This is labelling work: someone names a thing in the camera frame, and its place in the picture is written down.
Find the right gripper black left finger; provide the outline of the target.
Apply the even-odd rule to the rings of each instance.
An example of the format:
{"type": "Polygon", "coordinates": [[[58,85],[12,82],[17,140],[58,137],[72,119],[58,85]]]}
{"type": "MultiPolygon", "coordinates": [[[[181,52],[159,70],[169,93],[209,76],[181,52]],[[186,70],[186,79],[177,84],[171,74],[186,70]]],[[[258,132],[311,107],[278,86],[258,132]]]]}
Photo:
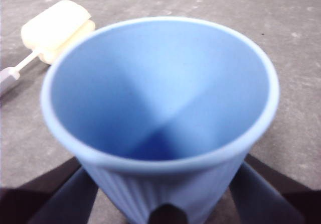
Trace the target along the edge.
{"type": "Polygon", "coordinates": [[[73,157],[16,188],[1,188],[1,223],[88,223],[98,186],[73,157]]]}

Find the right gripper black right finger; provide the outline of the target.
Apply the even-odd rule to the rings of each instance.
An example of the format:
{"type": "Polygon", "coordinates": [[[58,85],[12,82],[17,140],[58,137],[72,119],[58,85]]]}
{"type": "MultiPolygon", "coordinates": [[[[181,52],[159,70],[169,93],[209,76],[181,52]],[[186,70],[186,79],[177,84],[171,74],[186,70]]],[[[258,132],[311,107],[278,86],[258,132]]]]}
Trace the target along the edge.
{"type": "Polygon", "coordinates": [[[229,185],[242,223],[320,223],[313,190],[247,155],[229,185]]]}

